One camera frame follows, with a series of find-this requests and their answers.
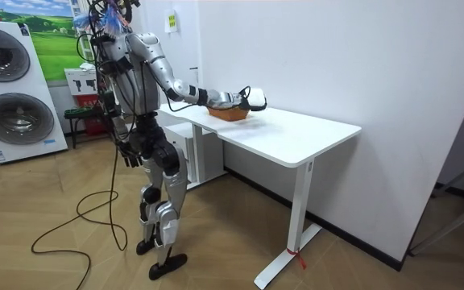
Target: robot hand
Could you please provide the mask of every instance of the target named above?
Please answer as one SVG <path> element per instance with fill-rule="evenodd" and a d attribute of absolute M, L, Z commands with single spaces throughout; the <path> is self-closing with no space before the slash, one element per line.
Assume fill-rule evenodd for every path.
<path fill-rule="evenodd" d="M 125 160 L 127 167 L 134 168 L 143 164 L 140 155 L 133 150 L 130 143 L 120 140 L 116 142 L 116 146 Z"/>
<path fill-rule="evenodd" d="M 264 96 L 264 92 L 261 89 L 251 89 L 248 86 L 245 89 L 242 89 L 238 94 L 241 96 L 239 109 L 251 110 L 255 112 L 264 110 L 267 107 L 266 97 Z"/>

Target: wooden basket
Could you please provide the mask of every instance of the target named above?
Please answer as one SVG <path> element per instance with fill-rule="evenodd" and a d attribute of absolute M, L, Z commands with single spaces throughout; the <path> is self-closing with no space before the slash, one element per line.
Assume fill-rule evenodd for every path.
<path fill-rule="evenodd" d="M 207 110 L 209 110 L 209 114 L 212 116 L 228 122 L 243 120 L 247 117 L 249 112 L 249 110 L 241 110 L 238 107 L 230 110 L 214 110 L 210 108 L 207 108 Z"/>

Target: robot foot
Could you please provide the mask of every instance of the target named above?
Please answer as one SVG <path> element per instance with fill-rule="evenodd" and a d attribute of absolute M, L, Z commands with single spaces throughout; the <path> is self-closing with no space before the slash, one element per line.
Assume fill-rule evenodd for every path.
<path fill-rule="evenodd" d="M 153 239 L 150 239 L 147 242 L 144 242 L 144 240 L 142 240 L 137 244 L 137 247 L 135 248 L 135 253 L 137 253 L 137 255 L 144 255 L 154 247 L 155 243 L 153 242 Z"/>
<path fill-rule="evenodd" d="M 160 277 L 168 274 L 169 272 L 175 271 L 179 267 L 184 266 L 187 262 L 186 254 L 178 254 L 166 259 L 166 263 L 163 266 L 159 267 L 159 264 L 151 266 L 150 268 L 150 280 L 157 280 Z"/>

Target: wooden floor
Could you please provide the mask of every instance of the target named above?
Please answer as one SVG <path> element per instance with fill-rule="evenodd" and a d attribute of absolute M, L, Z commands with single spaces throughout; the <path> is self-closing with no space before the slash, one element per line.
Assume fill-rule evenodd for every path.
<path fill-rule="evenodd" d="M 113 145 L 83 143 L 76 150 L 0 166 L 0 289 L 75 289 L 86 267 L 79 255 L 33 255 L 31 243 L 44 231 L 75 216 L 87 193 L 110 187 Z M 114 220 L 128 231 L 120 252 L 108 226 L 82 220 L 47 236 L 40 250 L 78 249 L 93 259 L 83 289 L 256 289 L 253 279 L 286 245 L 290 210 L 231 176 L 188 193 L 174 253 L 188 254 L 179 271 L 151 282 L 155 252 L 135 254 L 141 237 L 139 189 L 147 183 L 141 169 L 119 160 Z M 103 202 L 87 200 L 81 210 Z M 464 200 L 441 197 L 429 203 L 418 238 L 464 210 Z M 108 221 L 108 209 L 89 215 Z M 463 289 L 464 226 L 423 254 L 408 258 L 397 272 L 364 252 L 322 231 L 302 251 L 307 270 L 297 261 L 268 289 Z"/>

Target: washing machine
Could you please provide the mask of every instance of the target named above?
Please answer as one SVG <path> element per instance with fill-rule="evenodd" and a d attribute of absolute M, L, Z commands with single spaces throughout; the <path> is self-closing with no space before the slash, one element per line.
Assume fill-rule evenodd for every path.
<path fill-rule="evenodd" d="M 0 164 L 64 149 L 27 27 L 0 22 Z"/>

